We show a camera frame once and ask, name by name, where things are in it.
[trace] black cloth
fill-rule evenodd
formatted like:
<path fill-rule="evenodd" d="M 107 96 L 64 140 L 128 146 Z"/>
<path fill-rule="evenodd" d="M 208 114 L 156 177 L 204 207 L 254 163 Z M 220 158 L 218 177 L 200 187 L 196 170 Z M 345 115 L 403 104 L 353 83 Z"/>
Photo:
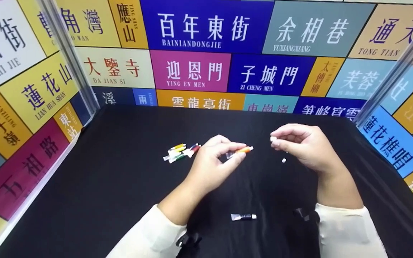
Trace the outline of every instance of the black cloth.
<path fill-rule="evenodd" d="M 194 159 L 169 164 L 162 160 L 167 149 L 216 134 L 255 149 L 199 204 L 188 230 L 202 240 L 179 257 L 319 257 L 315 220 L 303 222 L 294 212 L 313 211 L 316 175 L 270 147 L 270 132 L 286 123 L 323 129 L 351 171 L 389 257 L 413 257 L 413 194 L 348 119 L 107 106 L 2 244 L 0 258 L 105 257 L 187 175 Z M 257 219 L 232 222 L 235 213 Z"/>

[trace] finger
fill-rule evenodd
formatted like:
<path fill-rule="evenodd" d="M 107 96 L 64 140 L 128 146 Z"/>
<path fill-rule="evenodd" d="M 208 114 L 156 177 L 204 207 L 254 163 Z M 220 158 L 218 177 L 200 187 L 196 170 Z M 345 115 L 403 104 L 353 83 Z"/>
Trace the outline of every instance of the finger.
<path fill-rule="evenodd" d="M 239 152 L 233 157 L 231 157 L 228 161 L 224 162 L 224 164 L 219 165 L 221 168 L 221 171 L 226 175 L 229 176 L 237 167 L 240 165 L 240 163 L 245 159 L 246 153 L 244 152 Z"/>
<path fill-rule="evenodd" d="M 223 137 L 221 134 L 211 137 L 208 141 L 205 142 L 204 146 L 213 146 L 221 142 L 231 142 L 226 137 Z"/>
<path fill-rule="evenodd" d="M 272 142 L 272 147 L 280 151 L 288 152 L 298 158 L 304 155 L 304 146 L 300 143 L 290 142 L 284 139 L 276 139 Z"/>
<path fill-rule="evenodd" d="M 233 152 L 242 148 L 245 148 L 246 144 L 240 142 L 228 142 L 228 143 L 220 143 L 216 144 L 215 146 L 211 146 L 210 148 L 213 149 L 214 155 L 216 157 L 220 157 L 221 155 L 226 154 L 227 152 Z"/>
<path fill-rule="evenodd" d="M 285 124 L 278 128 L 277 130 L 270 133 L 271 136 L 281 138 L 284 135 L 294 135 L 301 137 L 302 139 L 307 138 L 312 133 L 312 128 L 305 124 Z"/>

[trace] small paint tube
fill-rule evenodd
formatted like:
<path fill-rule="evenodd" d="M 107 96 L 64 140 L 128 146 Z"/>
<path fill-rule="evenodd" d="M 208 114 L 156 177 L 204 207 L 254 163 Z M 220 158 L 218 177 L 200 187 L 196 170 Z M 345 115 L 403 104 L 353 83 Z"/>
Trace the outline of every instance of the small paint tube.
<path fill-rule="evenodd" d="M 175 161 L 177 161 L 177 160 L 179 160 L 179 159 L 182 159 L 182 158 L 185 157 L 185 156 L 186 156 L 186 154 L 180 153 L 178 156 L 176 156 L 176 157 L 174 157 L 174 158 L 171 158 L 171 159 L 169 159 L 168 161 L 169 161 L 169 163 L 171 164 L 171 163 L 173 163 L 173 162 L 175 162 Z"/>
<path fill-rule="evenodd" d="M 230 158 L 233 157 L 234 154 L 236 154 L 236 153 L 239 153 L 239 152 L 245 152 L 245 153 L 247 153 L 247 152 L 250 152 L 250 151 L 252 151 L 252 150 L 254 150 L 254 147 L 253 147 L 253 146 L 247 146 L 247 147 L 245 147 L 245 148 L 243 148 L 243 149 L 236 150 L 235 152 L 227 152 L 227 153 L 226 153 L 226 158 L 227 158 L 227 159 L 230 159 Z"/>
<path fill-rule="evenodd" d="M 231 214 L 232 221 L 257 219 L 256 214 Z"/>
<path fill-rule="evenodd" d="M 172 151 L 172 150 L 176 150 L 176 149 L 178 149 L 178 148 L 180 148 L 180 147 L 183 147 L 183 146 L 185 146 L 186 144 L 185 143 L 182 143 L 182 144 L 178 144 L 177 146 L 175 146 L 175 147 L 171 147 L 169 150 L 170 151 Z"/>

